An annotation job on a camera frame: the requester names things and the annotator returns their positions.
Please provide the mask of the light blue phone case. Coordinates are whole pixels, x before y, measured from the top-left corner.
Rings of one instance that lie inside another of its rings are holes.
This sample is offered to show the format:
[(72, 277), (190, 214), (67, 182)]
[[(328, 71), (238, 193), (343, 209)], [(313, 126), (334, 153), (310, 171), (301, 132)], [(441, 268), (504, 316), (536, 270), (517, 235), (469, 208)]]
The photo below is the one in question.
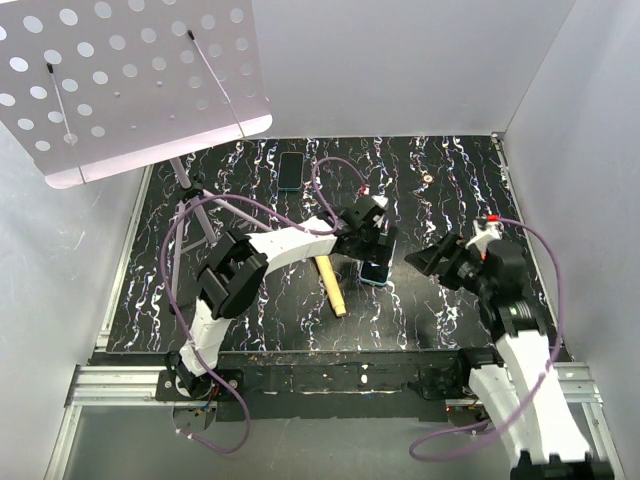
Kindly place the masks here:
[(390, 235), (382, 235), (378, 244), (377, 260), (360, 264), (359, 280), (375, 287), (387, 285), (390, 274), (396, 240)]

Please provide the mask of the black smartphone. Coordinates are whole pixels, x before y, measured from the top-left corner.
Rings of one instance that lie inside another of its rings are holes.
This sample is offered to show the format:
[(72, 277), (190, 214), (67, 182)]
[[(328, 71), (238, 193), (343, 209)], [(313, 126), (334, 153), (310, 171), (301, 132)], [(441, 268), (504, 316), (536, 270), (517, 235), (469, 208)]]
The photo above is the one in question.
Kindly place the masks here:
[(363, 262), (360, 267), (359, 278), (363, 283), (384, 286), (388, 282), (389, 273), (389, 265), (378, 265), (370, 262)]

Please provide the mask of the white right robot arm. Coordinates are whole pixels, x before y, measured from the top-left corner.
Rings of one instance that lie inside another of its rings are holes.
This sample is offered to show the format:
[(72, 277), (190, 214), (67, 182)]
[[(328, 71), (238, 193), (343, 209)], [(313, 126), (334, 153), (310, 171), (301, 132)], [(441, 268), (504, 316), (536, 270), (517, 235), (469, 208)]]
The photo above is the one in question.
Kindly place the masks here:
[(406, 262), (451, 290), (478, 300), (495, 352), (461, 350), (454, 389), (477, 397), (507, 451), (512, 479), (612, 479), (609, 461), (594, 457), (566, 402), (544, 321), (524, 294), (523, 248), (496, 234), (465, 241), (449, 233)]

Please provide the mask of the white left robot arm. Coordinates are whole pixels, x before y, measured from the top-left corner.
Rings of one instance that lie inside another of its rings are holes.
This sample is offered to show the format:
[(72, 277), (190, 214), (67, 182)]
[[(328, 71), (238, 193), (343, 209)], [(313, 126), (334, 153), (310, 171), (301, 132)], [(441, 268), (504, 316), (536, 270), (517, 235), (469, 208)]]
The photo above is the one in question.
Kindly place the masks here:
[(301, 223), (244, 234), (230, 229), (219, 237), (196, 276), (195, 313), (185, 344), (169, 355), (167, 369), (182, 395), (205, 398), (231, 321), (254, 303), (265, 277), (299, 261), (332, 254), (383, 264), (390, 259), (394, 231), (383, 230), (389, 200), (363, 195), (352, 206), (327, 210)]

